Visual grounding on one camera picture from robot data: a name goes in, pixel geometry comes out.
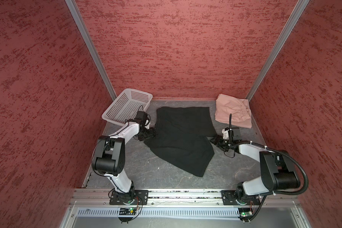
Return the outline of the black shorts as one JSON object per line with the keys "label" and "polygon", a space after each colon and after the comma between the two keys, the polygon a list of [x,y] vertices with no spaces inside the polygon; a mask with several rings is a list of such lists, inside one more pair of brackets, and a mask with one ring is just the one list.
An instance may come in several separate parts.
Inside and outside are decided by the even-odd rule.
{"label": "black shorts", "polygon": [[203,177],[214,156],[209,138],[217,134],[209,107],[164,106],[156,114],[156,137],[145,145],[162,160]]}

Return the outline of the pink drawstring shorts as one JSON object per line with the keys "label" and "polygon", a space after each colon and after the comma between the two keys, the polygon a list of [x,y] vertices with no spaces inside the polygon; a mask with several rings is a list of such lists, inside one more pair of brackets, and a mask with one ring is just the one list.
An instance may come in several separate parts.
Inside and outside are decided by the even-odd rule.
{"label": "pink drawstring shorts", "polygon": [[216,99],[215,120],[220,123],[252,128],[252,113],[247,99],[239,99],[224,94],[219,94]]}

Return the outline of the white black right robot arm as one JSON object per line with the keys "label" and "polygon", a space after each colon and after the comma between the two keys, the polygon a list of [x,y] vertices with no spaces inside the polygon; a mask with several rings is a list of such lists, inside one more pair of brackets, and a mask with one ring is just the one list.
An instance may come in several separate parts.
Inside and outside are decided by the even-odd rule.
{"label": "white black right robot arm", "polygon": [[211,143],[223,152],[233,150],[235,154],[250,157],[260,164],[260,176],[249,181],[241,182],[233,191],[232,196],[237,204],[245,205],[254,197],[272,194],[298,195],[306,190],[296,173],[297,162],[285,151],[277,151],[252,141],[232,141],[217,135]]}

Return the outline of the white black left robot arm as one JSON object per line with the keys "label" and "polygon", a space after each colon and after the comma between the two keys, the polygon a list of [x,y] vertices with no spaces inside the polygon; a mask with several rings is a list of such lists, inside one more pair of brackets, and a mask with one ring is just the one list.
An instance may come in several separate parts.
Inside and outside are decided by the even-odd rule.
{"label": "white black left robot arm", "polygon": [[132,138],[144,141],[155,137],[154,128],[130,121],[115,133],[98,139],[92,155],[91,168],[96,175],[107,178],[114,186],[110,203],[143,205],[146,197],[137,193],[133,181],[124,170],[125,146]]}

